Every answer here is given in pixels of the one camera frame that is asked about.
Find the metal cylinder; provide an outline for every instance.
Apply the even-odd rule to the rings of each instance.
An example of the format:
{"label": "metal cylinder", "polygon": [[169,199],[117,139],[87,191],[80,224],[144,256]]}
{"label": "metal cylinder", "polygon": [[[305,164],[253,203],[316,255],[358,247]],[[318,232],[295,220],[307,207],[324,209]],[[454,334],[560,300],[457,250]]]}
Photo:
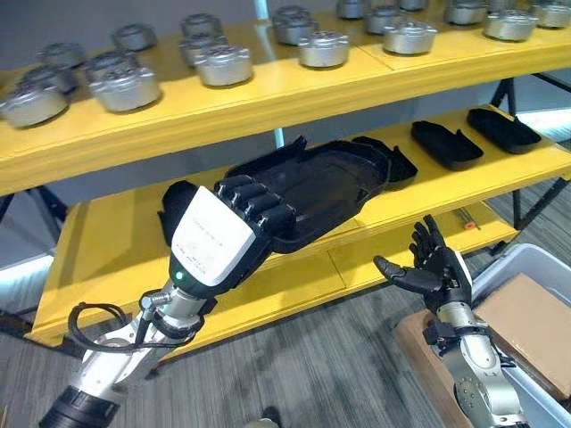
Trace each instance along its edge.
{"label": "metal cylinder", "polygon": [[272,23],[275,25],[276,21],[283,18],[292,18],[294,16],[310,16],[310,11],[297,4],[289,4],[288,6],[278,7],[271,17]]}
{"label": "metal cylinder", "polygon": [[316,31],[299,48],[300,64],[307,67],[334,67],[349,59],[349,38],[336,31]]}
{"label": "metal cylinder", "polygon": [[532,13],[537,17],[538,27],[564,29],[571,23],[571,7],[559,4],[534,5]]}
{"label": "metal cylinder", "polygon": [[249,79],[252,74],[250,51],[232,45],[219,45],[196,55],[194,65],[207,86],[228,86]]}
{"label": "metal cylinder", "polygon": [[488,11],[479,0],[452,0],[446,5],[444,19],[454,25],[471,25],[482,22]]}
{"label": "metal cylinder", "polygon": [[459,301],[446,303],[436,310],[436,315],[443,323],[452,324],[454,328],[476,325],[476,318],[472,308],[467,303]]}
{"label": "metal cylinder", "polygon": [[372,34],[384,34],[385,27],[394,27],[402,21],[403,14],[396,6],[378,6],[365,15],[363,28]]}
{"label": "metal cylinder", "polygon": [[517,0],[488,0],[488,12],[516,9]]}
{"label": "metal cylinder", "polygon": [[196,55],[202,54],[206,49],[218,45],[227,45],[226,36],[211,36],[210,34],[194,34],[190,37],[183,38],[178,43],[178,49],[185,64],[188,67],[194,67]]}
{"label": "metal cylinder", "polygon": [[538,19],[529,12],[501,11],[488,15],[484,34],[497,40],[523,42],[537,25]]}
{"label": "metal cylinder", "polygon": [[306,15],[280,18],[274,22],[276,40],[284,45],[298,45],[302,37],[310,37],[318,29],[317,21]]}
{"label": "metal cylinder", "polygon": [[427,4],[428,0],[399,0],[399,7],[409,12],[422,11]]}
{"label": "metal cylinder", "polygon": [[185,37],[190,37],[194,34],[210,34],[211,36],[223,34],[220,19],[209,13],[188,15],[180,22],[180,29]]}
{"label": "metal cylinder", "polygon": [[134,53],[122,51],[103,52],[87,61],[87,81],[95,82],[112,70],[129,70],[138,67],[139,62]]}
{"label": "metal cylinder", "polygon": [[22,81],[40,86],[55,86],[64,94],[68,94],[79,85],[71,69],[63,69],[54,65],[41,65],[28,71],[22,77]]}
{"label": "metal cylinder", "polygon": [[153,27],[146,24],[129,24],[111,34],[117,49],[126,51],[142,51],[157,44]]}
{"label": "metal cylinder", "polygon": [[89,84],[89,90],[108,111],[130,111],[161,96],[154,74],[146,67],[110,70]]}
{"label": "metal cylinder", "polygon": [[87,54],[79,43],[59,42],[40,49],[37,58],[44,64],[68,69],[83,64]]}
{"label": "metal cylinder", "polygon": [[337,0],[337,16],[346,20],[360,20],[368,9],[367,0]]}
{"label": "metal cylinder", "polygon": [[57,116],[67,106],[55,86],[23,82],[0,103],[0,112],[13,127],[25,128]]}
{"label": "metal cylinder", "polygon": [[386,29],[383,48],[400,55],[425,54],[432,49],[436,33],[424,22],[400,22]]}

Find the cardboard box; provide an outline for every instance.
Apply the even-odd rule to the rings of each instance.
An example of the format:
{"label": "cardboard box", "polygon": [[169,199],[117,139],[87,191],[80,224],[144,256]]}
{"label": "cardboard box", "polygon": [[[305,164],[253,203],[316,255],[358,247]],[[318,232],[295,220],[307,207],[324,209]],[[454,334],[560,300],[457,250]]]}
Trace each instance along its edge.
{"label": "cardboard box", "polygon": [[475,310],[496,344],[554,399],[571,397],[571,309],[520,274]]}
{"label": "cardboard box", "polygon": [[432,400],[444,426],[472,428],[454,398],[452,376],[422,335],[431,319],[434,316],[427,309],[409,315],[394,329],[394,339],[406,355],[426,395]]}

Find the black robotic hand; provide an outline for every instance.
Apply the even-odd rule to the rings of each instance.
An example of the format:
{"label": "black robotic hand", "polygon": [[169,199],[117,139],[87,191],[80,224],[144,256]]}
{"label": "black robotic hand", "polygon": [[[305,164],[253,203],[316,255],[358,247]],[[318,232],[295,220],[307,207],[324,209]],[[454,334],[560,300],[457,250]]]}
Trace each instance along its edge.
{"label": "black robotic hand", "polygon": [[456,252],[446,242],[432,216],[424,217],[428,229],[417,222],[412,233],[413,267],[400,267],[381,256],[374,258],[383,276],[404,290],[423,294],[432,312],[443,304],[461,301],[471,305],[472,286]]}

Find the yellow shelf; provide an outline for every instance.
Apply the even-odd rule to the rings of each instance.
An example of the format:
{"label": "yellow shelf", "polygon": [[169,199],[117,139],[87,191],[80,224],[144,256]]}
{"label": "yellow shelf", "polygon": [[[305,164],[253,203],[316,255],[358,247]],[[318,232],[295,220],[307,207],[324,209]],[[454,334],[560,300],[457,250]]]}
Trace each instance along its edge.
{"label": "yellow shelf", "polygon": [[[466,114],[465,111],[459,111],[431,120],[451,129],[460,126],[484,150],[484,157],[475,167],[461,172],[450,172],[440,167],[411,141],[410,124],[369,133],[389,145],[398,144],[401,147],[419,169],[416,181],[403,190],[383,193],[369,201],[355,218],[297,253],[273,254],[252,281],[256,281],[259,276],[268,275],[268,278],[272,278],[266,280],[269,284],[278,281],[279,277],[291,280],[294,277],[291,276],[293,271],[314,272],[313,266],[327,264],[315,260],[323,257],[326,251],[331,251],[332,257],[338,258],[335,264],[338,265],[347,290],[368,286],[376,279],[354,262],[347,265],[355,259],[344,253],[339,256],[340,251],[346,251],[344,249],[351,248],[351,245],[355,245],[355,248],[363,246],[363,251],[366,251],[369,245],[377,241],[379,234],[386,231],[389,231],[389,234],[398,234],[392,229],[405,225],[409,233],[410,223],[427,213],[439,214],[470,205],[571,170],[571,153],[548,140],[542,141],[539,147],[528,154],[511,155],[500,151],[475,131],[466,128],[463,122]],[[216,169],[197,174],[189,177],[189,180],[198,185],[211,186],[223,176],[224,170]],[[110,301],[127,312],[134,312],[138,310],[137,300],[142,292],[162,287],[168,272],[170,249],[164,243],[156,212],[161,209],[161,197],[170,183],[117,193],[83,202],[71,209],[58,242],[55,261],[30,337],[49,343],[60,341],[62,334],[67,331],[67,316],[71,308],[80,301]],[[506,234],[509,235],[508,230],[513,232],[513,229],[506,228],[503,223],[498,223],[499,220],[493,219],[490,210],[477,208],[478,206],[474,208],[475,214],[481,216],[482,224],[490,225],[482,231],[470,231],[462,235],[466,236],[466,239],[470,238],[471,244],[468,245],[468,242],[464,241],[455,246],[465,251],[473,250],[480,243],[504,239]],[[445,220],[445,223],[449,224],[451,220]],[[452,239],[451,244],[456,244],[453,241],[454,234],[448,231],[446,233]],[[397,235],[387,236],[393,236],[388,239],[391,243],[398,241],[395,237]],[[408,241],[403,236],[399,239]],[[287,271],[279,274],[282,268]],[[316,276],[325,275],[323,272],[326,269],[315,269]],[[350,280],[349,277],[353,276],[364,279]],[[292,304],[291,310],[298,310],[295,308],[300,305],[307,307],[319,304],[321,299],[314,296],[315,303]],[[107,314],[94,310],[87,312],[81,318],[81,323],[89,325],[106,317]],[[271,317],[257,319],[257,323],[263,323],[264,319]]]}
{"label": "yellow shelf", "polygon": [[[451,248],[463,253],[471,252],[489,243],[502,240],[508,242],[517,234],[512,226],[483,202],[468,205],[466,210],[480,229],[464,230],[460,217],[453,211],[436,216],[446,243]],[[409,251],[412,232],[412,225],[408,224],[330,250],[331,260],[335,263],[346,289],[356,292],[384,280],[370,262],[377,254],[385,255],[393,263],[412,266],[412,255]]]}
{"label": "yellow shelf", "polygon": [[[482,202],[467,209],[480,230],[465,231],[459,217],[450,212],[436,216],[446,242],[458,251],[470,252],[516,235],[515,229]],[[398,227],[331,250],[329,256],[311,256],[254,275],[220,296],[220,304],[206,317],[196,338],[168,358],[382,283],[384,278],[373,265],[373,257],[383,254],[395,263],[412,266],[408,251],[412,230],[412,224]]]}
{"label": "yellow shelf", "polygon": [[362,22],[317,14],[323,29],[351,35],[350,60],[335,70],[307,70],[294,47],[275,42],[268,24],[225,26],[229,40],[252,50],[255,77],[227,89],[203,86],[180,59],[180,36],[140,54],[164,93],[153,107],[116,115],[83,87],[72,106],[45,125],[17,130],[0,121],[0,194],[164,153],[248,136],[272,128],[432,94],[455,87],[571,66],[571,28],[535,29],[520,44],[492,41],[481,28],[442,21],[443,2],[417,15],[441,30],[430,54],[384,53]]}

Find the black plastic tray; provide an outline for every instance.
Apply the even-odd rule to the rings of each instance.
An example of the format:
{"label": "black plastic tray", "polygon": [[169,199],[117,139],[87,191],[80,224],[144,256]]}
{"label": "black plastic tray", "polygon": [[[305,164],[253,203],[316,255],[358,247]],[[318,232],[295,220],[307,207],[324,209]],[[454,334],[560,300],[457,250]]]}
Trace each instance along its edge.
{"label": "black plastic tray", "polygon": [[530,152],[542,140],[518,118],[510,120],[497,111],[470,110],[468,124],[502,150],[513,154]]}
{"label": "black plastic tray", "polygon": [[274,238],[274,252],[296,251],[355,216],[381,193],[389,176],[390,161],[370,145],[334,141],[308,150],[306,145],[300,136],[226,174],[250,176],[295,208],[295,229]]}
{"label": "black plastic tray", "polygon": [[379,150],[390,162],[391,171],[385,190],[400,190],[412,183],[418,173],[418,168],[395,145],[391,150],[382,141],[368,136],[353,138],[354,143],[367,144]]}
{"label": "black plastic tray", "polygon": [[473,167],[484,154],[462,131],[453,134],[436,123],[414,122],[411,134],[437,161],[454,171]]}

